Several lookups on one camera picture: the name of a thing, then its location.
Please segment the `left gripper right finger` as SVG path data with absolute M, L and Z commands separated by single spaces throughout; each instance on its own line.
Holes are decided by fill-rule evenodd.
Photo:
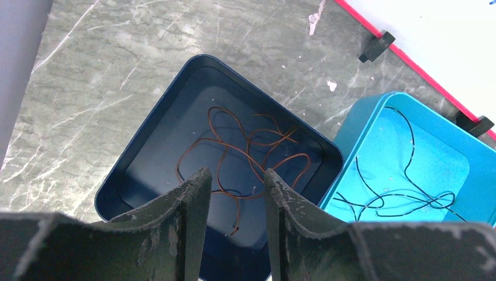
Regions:
M 264 174 L 273 280 L 494 280 L 495 230 L 473 222 L 346 223 Z

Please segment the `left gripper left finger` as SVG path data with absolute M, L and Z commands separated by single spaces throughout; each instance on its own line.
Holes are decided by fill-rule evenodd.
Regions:
M 1 214 L 2 280 L 197 280 L 212 175 L 107 222 L 62 213 Z

